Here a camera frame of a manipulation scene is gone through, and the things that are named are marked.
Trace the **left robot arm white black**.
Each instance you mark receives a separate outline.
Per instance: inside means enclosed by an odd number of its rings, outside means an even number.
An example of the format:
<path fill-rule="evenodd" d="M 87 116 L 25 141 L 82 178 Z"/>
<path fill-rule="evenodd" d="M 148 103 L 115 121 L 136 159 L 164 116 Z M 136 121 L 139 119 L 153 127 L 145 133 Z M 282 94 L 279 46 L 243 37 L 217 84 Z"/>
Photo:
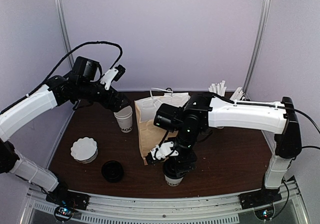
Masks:
<path fill-rule="evenodd" d="M 122 65 L 110 68 L 95 81 L 96 72 L 101 72 L 100 63 L 84 57 L 77 57 L 72 70 L 65 76 L 49 78 L 34 93 L 19 101 L 0 115 L 0 171 L 12 173 L 21 179 L 39 186 L 61 206 L 72 202 L 72 195 L 55 174 L 25 158 L 13 144 L 10 137 L 25 124 L 42 113 L 70 101 L 80 100 L 99 103 L 105 109 L 119 112 L 129 106 L 128 98 L 116 91 L 111 83 L 118 81 L 125 73 Z"/>

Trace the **brown paper bag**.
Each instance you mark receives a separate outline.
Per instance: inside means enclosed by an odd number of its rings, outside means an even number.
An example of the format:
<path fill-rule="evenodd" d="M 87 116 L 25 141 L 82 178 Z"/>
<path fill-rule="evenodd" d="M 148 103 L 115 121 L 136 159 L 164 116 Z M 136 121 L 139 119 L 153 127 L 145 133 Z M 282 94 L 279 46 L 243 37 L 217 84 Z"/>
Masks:
<path fill-rule="evenodd" d="M 138 129 L 139 150 L 144 165 L 145 157 L 152 148 L 158 145 L 166 131 L 154 125 L 157 110 L 162 104 L 182 107 L 188 100 L 188 92 L 169 92 L 166 89 L 151 88 L 149 97 L 134 102 Z"/>

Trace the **black plastic cup lid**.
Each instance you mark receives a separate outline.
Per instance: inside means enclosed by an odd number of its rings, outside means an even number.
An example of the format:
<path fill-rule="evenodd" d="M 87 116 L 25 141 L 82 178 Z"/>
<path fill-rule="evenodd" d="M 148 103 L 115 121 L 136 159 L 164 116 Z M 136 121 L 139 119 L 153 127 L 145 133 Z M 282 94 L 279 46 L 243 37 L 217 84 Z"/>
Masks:
<path fill-rule="evenodd" d="M 185 174 L 178 175 L 176 173 L 176 169 L 175 169 L 174 165 L 170 162 L 165 162 L 163 164 L 162 170 L 163 170 L 163 174 L 170 179 L 177 180 L 177 179 L 183 178 L 185 176 Z"/>

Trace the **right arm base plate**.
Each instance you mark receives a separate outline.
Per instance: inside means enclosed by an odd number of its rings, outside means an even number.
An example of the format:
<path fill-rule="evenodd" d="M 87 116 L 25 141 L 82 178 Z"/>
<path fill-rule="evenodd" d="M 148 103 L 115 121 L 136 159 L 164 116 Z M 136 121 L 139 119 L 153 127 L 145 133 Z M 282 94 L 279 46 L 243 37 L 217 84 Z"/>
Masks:
<path fill-rule="evenodd" d="M 261 188 L 257 191 L 242 193 L 238 197 L 243 210 L 273 204 L 282 199 L 280 188 Z"/>

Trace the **white paper coffee cup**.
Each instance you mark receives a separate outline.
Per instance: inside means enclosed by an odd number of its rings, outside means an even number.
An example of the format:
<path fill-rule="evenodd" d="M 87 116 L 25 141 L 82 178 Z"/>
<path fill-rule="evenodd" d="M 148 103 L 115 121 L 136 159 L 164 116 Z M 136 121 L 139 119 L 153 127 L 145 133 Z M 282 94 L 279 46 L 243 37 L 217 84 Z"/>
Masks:
<path fill-rule="evenodd" d="M 186 175 L 183 175 L 182 177 L 177 178 L 177 177 L 168 176 L 168 175 L 164 174 L 164 178 L 165 178 L 166 183 L 171 187 L 178 186 L 182 182 L 182 180 L 184 179 L 185 176 Z"/>

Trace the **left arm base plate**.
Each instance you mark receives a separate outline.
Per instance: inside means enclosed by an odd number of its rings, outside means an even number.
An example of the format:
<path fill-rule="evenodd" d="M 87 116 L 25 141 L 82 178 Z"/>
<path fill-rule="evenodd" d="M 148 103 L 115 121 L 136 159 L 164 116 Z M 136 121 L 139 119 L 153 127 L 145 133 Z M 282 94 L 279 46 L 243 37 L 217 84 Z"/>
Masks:
<path fill-rule="evenodd" d="M 62 194 L 57 192 L 47 192 L 42 190 L 46 194 L 45 200 L 57 204 L 59 206 L 69 208 L 71 210 L 86 210 L 89 204 L 90 197 L 87 194 L 81 194 L 77 192 L 66 191 Z"/>

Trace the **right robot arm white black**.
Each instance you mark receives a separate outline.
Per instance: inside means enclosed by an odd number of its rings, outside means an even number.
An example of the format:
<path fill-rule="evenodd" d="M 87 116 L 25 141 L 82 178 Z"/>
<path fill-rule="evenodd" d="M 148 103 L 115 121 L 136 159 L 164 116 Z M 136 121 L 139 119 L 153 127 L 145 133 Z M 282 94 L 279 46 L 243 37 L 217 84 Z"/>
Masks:
<path fill-rule="evenodd" d="M 165 161 L 167 176 L 180 179 L 195 167 L 193 146 L 207 128 L 237 127 L 274 133 L 276 148 L 262 180 L 262 188 L 249 194 L 259 204 L 274 201 L 292 159 L 302 151 L 300 125 L 289 97 L 278 102 L 236 101 L 216 93 L 194 94 L 182 106 L 162 104 L 153 124 L 177 136 L 162 140 L 146 156 L 148 164 Z"/>

